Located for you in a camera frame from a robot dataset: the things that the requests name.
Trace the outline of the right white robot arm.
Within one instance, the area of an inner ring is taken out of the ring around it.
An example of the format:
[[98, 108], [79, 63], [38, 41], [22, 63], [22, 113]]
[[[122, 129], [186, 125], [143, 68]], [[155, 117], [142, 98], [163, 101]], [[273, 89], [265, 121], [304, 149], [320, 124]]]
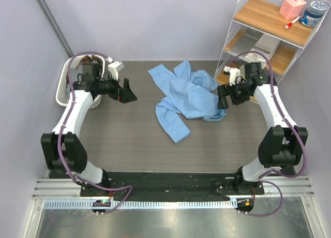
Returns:
[[272, 75], [266, 75], [261, 63], [244, 65], [245, 75], [240, 69], [225, 66], [223, 73], [229, 82], [217, 87], [218, 108], [229, 107], [226, 97], [230, 96], [233, 105], [240, 105], [254, 97], [258, 102], [267, 123], [268, 131], [258, 148], [258, 156], [251, 163], [240, 167], [234, 174], [232, 186], [239, 194], [259, 188], [260, 180], [271, 174], [295, 178], [294, 172], [305, 154], [308, 138], [305, 127], [298, 127], [288, 115]]

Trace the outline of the light blue long sleeve shirt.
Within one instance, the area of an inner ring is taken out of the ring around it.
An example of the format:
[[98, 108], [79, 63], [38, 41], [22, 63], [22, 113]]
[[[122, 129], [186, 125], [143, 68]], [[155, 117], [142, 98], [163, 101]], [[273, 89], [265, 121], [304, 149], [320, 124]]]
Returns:
[[207, 122], [219, 122], [226, 116], [225, 109], [218, 109], [218, 96], [213, 93], [218, 83], [205, 70], [192, 71], [190, 63], [183, 61], [173, 71], [160, 64], [148, 73], [165, 94], [155, 106], [156, 118], [175, 144], [190, 135], [180, 114]]

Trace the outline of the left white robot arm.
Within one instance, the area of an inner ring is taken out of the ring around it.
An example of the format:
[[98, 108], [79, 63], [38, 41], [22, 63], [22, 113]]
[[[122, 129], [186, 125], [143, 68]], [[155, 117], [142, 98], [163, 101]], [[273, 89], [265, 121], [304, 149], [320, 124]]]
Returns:
[[110, 190], [110, 182], [105, 170], [88, 161], [79, 134], [81, 126], [97, 97], [108, 95], [121, 103], [137, 100], [130, 89], [129, 80], [119, 84], [118, 72], [121, 62], [111, 62], [107, 68], [102, 64], [82, 64], [82, 73], [73, 82], [69, 102], [58, 124], [51, 133], [41, 136], [41, 146], [50, 171], [67, 173], [75, 183], [105, 196]]

